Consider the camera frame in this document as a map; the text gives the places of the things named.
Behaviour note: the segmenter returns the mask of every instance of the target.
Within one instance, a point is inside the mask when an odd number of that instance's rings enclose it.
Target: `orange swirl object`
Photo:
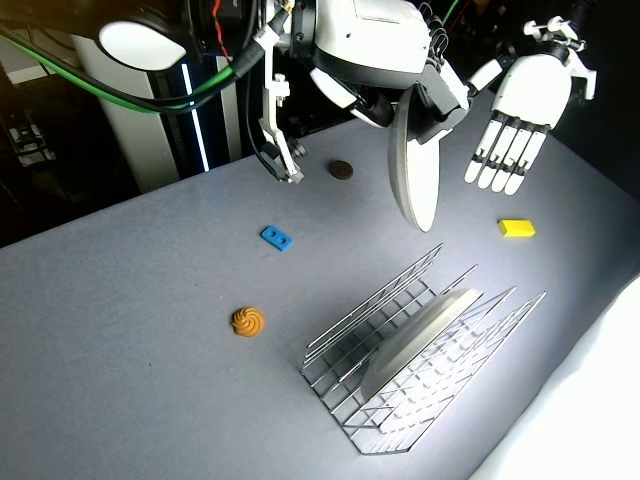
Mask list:
[[[245,307],[233,314],[233,329],[237,335],[254,337],[264,328],[264,314],[255,307]]]

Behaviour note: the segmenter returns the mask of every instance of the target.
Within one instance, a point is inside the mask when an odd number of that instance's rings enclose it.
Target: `blue block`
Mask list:
[[[269,225],[265,228],[260,236],[281,252],[284,252],[293,244],[293,238],[273,225]]]

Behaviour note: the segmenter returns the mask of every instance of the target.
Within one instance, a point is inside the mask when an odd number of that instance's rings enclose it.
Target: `red wire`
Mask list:
[[[449,26],[449,31],[453,30],[453,27],[456,26],[456,24],[460,21],[460,19],[462,18],[462,14],[464,13],[464,11],[467,9],[467,7],[469,6],[469,4],[471,3],[471,0],[467,0],[466,3],[464,4],[464,7],[462,7],[462,10],[460,10],[460,13],[458,13],[458,16],[456,17],[456,19],[453,21],[453,23]]]
[[[216,0],[213,4],[213,23],[216,26],[216,32],[218,33],[218,43],[220,44],[220,50],[222,50],[222,54],[227,61],[231,62],[231,55],[224,46],[224,42],[222,41],[222,25],[218,22],[218,10],[220,10],[220,5],[222,5],[222,0]]]

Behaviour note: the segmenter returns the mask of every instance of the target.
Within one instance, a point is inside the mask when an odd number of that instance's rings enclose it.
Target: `dish rack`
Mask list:
[[[488,300],[481,297],[365,401],[360,382],[369,358],[438,295],[425,277],[442,247],[435,247],[307,346],[302,375],[362,454],[408,452],[546,294],[498,319],[492,313],[516,287]],[[456,288],[477,267],[440,295]]]

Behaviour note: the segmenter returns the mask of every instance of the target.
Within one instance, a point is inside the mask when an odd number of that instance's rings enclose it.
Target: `yellow block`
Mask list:
[[[533,237],[536,229],[529,220],[500,220],[498,222],[500,232],[504,237]]]

